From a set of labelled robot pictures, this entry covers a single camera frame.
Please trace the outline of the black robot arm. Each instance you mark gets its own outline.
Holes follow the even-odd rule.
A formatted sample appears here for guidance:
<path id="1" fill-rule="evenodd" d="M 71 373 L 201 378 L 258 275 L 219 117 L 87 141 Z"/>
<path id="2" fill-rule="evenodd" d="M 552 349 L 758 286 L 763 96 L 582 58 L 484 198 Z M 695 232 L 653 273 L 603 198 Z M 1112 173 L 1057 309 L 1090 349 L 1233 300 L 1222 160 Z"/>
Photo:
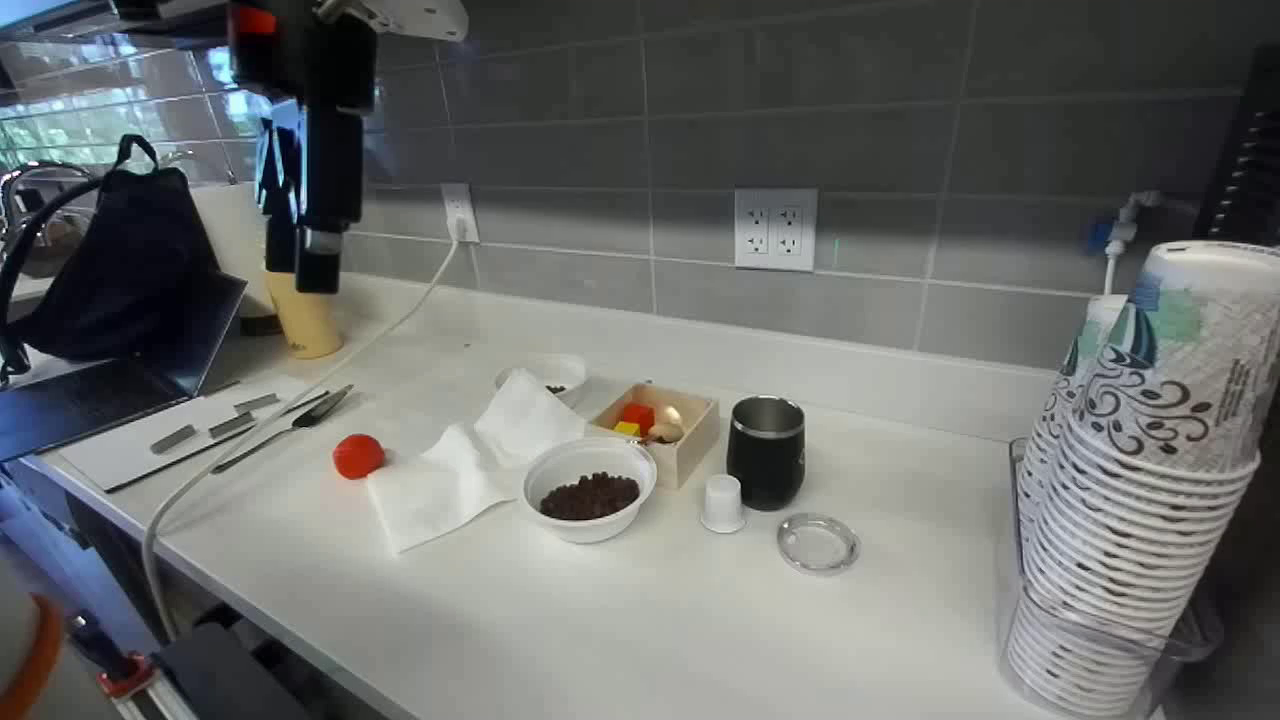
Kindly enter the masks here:
<path id="1" fill-rule="evenodd" d="M 258 136 L 265 269 L 335 298 L 346 235 L 366 213 L 366 117 L 386 37 L 469 37 L 466 0 L 229 0 L 242 90 L 270 102 Z"/>

